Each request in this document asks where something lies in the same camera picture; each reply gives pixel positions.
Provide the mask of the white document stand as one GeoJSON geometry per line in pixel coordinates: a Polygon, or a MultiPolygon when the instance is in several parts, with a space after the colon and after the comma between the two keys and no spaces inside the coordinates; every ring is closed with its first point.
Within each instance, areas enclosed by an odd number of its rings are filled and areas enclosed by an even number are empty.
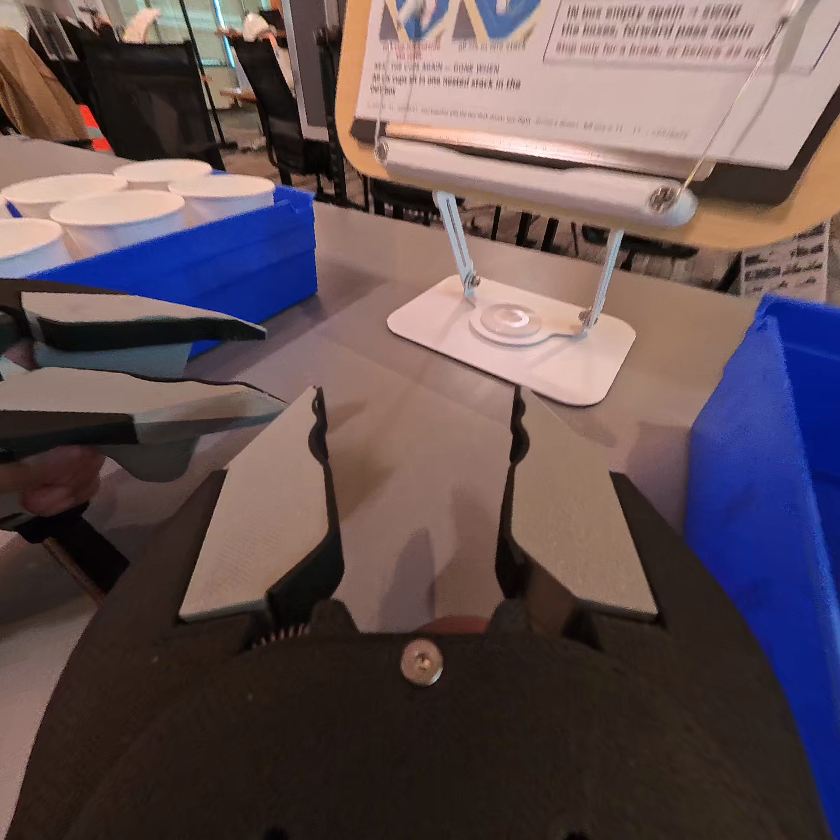
{"type": "Polygon", "coordinates": [[[815,126],[818,152],[787,201],[762,206],[698,198],[693,182],[720,163],[707,151],[683,159],[358,118],[371,4],[346,3],[335,105],[342,150],[362,174],[433,194],[457,266],[456,274],[389,316],[387,326],[400,338],[555,402],[592,406],[605,399],[636,338],[625,321],[602,314],[626,236],[734,253],[792,238],[838,214],[838,89],[815,126]],[[445,144],[583,166],[544,169],[445,144]],[[605,229],[602,273],[591,302],[545,297],[479,271],[458,197],[605,229]]]}

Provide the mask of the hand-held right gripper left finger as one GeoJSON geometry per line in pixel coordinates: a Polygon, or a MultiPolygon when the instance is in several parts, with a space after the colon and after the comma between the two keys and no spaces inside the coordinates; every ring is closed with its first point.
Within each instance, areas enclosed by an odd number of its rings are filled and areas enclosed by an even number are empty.
{"type": "Polygon", "coordinates": [[[322,388],[310,387],[224,470],[178,612],[309,623],[344,573],[322,388]]]}

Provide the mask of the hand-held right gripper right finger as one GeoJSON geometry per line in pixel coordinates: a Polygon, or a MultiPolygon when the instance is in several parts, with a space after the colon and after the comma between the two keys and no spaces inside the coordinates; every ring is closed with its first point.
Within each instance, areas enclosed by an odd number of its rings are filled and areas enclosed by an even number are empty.
{"type": "Polygon", "coordinates": [[[604,448],[517,386],[496,577],[531,625],[565,634],[594,614],[641,623],[658,606],[604,448]]]}

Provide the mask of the person's left hand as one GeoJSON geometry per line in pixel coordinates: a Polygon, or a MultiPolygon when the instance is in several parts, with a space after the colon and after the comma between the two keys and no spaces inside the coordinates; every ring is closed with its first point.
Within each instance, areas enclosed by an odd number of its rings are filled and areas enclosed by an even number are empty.
{"type": "Polygon", "coordinates": [[[1,465],[1,492],[28,513],[52,517],[94,498],[105,460],[87,446],[53,448],[1,465]]]}

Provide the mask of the black office chair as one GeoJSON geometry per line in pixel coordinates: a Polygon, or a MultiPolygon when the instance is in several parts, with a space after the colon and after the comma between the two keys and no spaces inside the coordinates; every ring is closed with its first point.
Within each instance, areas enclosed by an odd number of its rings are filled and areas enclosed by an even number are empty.
{"type": "Polygon", "coordinates": [[[306,141],[301,131],[298,108],[267,39],[234,39],[234,52],[255,95],[257,110],[266,135],[269,157],[285,186],[293,175],[309,175],[306,141]]]}
{"type": "Polygon", "coordinates": [[[202,161],[225,170],[189,41],[97,40],[85,47],[85,55],[98,124],[115,155],[129,161],[202,161]]]}

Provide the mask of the blue plastic bin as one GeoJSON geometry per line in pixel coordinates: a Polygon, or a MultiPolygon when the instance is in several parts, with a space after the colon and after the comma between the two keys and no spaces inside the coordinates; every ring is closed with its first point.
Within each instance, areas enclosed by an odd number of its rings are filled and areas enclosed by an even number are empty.
{"type": "Polygon", "coordinates": [[[762,299],[691,429],[685,535],[768,656],[838,838],[838,306],[762,299]]]}
{"type": "MultiPolygon", "coordinates": [[[[268,208],[11,280],[26,280],[24,291],[132,295],[264,327],[318,291],[315,252],[313,195],[278,185],[268,208]]],[[[218,344],[196,343],[190,357],[218,344]]]]}

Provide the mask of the small printed paper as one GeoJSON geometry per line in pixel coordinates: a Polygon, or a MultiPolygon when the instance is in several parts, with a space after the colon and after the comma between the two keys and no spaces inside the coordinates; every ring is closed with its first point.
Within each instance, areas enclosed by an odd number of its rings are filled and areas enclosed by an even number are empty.
{"type": "Polygon", "coordinates": [[[744,251],[738,295],[826,302],[829,240],[830,223],[823,222],[792,238],[744,251]]]}

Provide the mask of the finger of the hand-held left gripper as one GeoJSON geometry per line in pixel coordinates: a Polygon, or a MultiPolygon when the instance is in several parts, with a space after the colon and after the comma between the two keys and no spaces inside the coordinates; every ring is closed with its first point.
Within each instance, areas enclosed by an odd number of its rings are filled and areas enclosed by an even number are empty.
{"type": "Polygon", "coordinates": [[[138,480],[172,482],[189,470],[202,437],[269,424],[286,407],[238,382],[39,369],[1,384],[2,464],[88,446],[138,480]]]}
{"type": "Polygon", "coordinates": [[[103,292],[23,291],[19,338],[39,369],[180,379],[196,343],[262,341],[264,327],[222,312],[103,292]]]}

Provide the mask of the printed instruction sheet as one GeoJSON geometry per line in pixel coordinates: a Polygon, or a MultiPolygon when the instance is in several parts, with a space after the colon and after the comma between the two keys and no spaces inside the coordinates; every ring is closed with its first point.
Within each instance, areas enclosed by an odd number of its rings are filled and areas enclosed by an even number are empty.
{"type": "Polygon", "coordinates": [[[356,116],[786,170],[839,2],[372,2],[356,116]]]}

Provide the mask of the beige coat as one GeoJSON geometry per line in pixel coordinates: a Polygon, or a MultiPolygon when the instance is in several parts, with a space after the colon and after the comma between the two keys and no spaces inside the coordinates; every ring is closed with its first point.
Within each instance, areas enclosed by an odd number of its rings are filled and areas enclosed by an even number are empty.
{"type": "Polygon", "coordinates": [[[1,104],[18,132],[57,143],[90,141],[78,105],[16,30],[1,29],[1,104]]]}

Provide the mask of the white paper cup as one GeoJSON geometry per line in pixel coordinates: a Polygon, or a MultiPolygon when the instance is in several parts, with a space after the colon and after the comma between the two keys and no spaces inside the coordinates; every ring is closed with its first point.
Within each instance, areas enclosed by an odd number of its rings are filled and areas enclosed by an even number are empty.
{"type": "Polygon", "coordinates": [[[86,259],[188,229],[185,200],[172,192],[128,190],[88,196],[54,206],[49,218],[86,259]]]}
{"type": "Polygon", "coordinates": [[[236,217],[275,203],[276,184],[255,175],[208,173],[171,182],[169,192],[184,200],[188,227],[236,217]]]}
{"type": "Polygon", "coordinates": [[[57,205],[80,198],[124,192],[129,183],[113,174],[52,175],[18,182],[1,191],[5,204],[20,217],[49,219],[57,205]]]}
{"type": "Polygon", "coordinates": [[[62,226],[41,218],[1,221],[1,279],[40,275],[72,263],[62,226]]]}
{"type": "Polygon", "coordinates": [[[173,182],[211,175],[214,172],[214,168],[204,161],[160,159],[124,164],[117,167],[112,174],[126,181],[130,190],[167,192],[173,182]]]}

